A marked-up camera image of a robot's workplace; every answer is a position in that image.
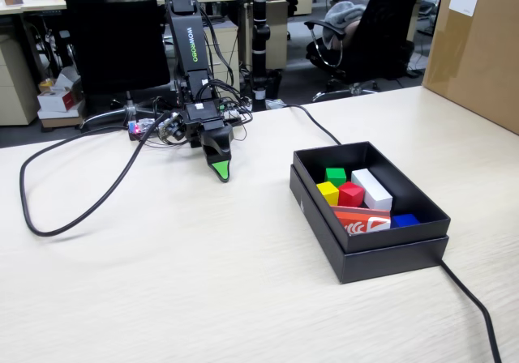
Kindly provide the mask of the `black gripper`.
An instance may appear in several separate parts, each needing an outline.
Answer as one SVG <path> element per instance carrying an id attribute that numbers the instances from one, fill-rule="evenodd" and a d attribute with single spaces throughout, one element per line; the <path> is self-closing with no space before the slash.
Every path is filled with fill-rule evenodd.
<path id="1" fill-rule="evenodd" d="M 212 100 L 186 104 L 182 111 L 182 119 L 185 125 L 185 137 L 191 147 L 202 145 L 208 167 L 221 182 L 226 183 L 230 177 L 229 166 L 232 159 L 230 144 L 234 140 L 233 127 L 224 123 Z"/>

